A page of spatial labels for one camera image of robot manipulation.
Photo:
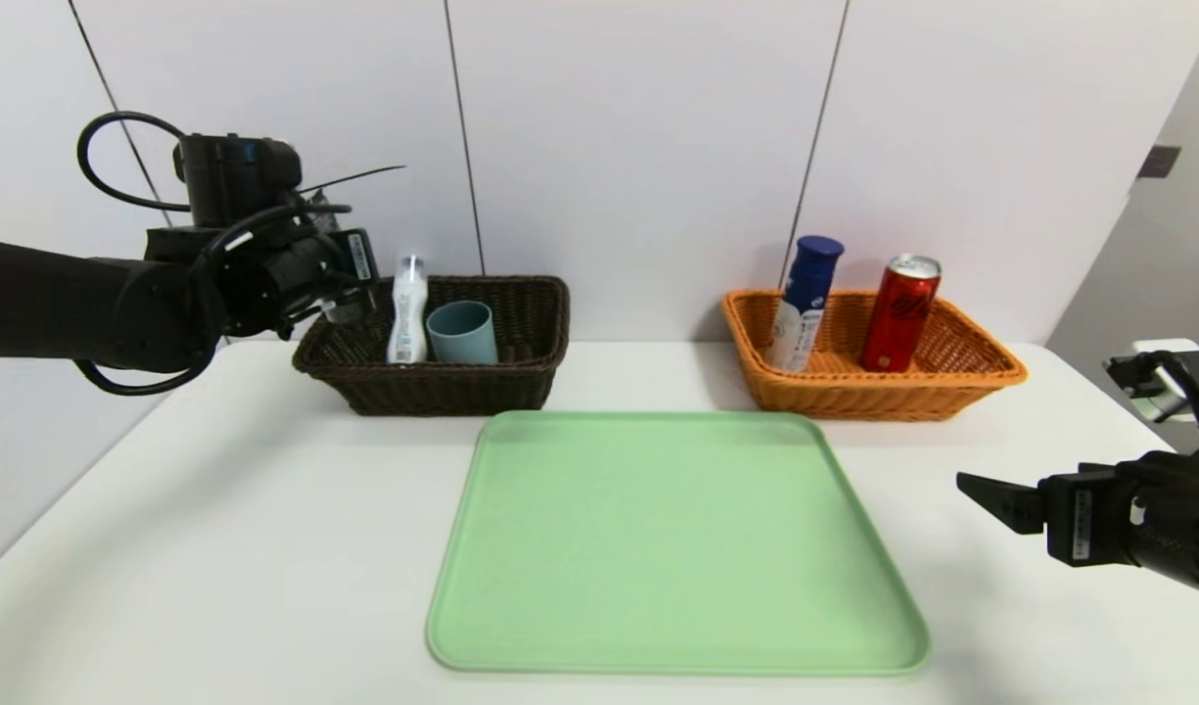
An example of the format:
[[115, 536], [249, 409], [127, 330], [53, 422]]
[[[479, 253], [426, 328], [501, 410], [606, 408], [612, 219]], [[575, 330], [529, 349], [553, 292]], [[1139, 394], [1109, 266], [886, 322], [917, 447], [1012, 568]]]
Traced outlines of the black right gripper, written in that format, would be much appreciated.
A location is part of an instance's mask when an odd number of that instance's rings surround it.
[[1194, 460], [1084, 463], [1038, 488], [974, 474], [956, 474], [954, 483], [1016, 535], [1046, 528], [1047, 553], [1064, 565], [1128, 565], [1199, 590]]

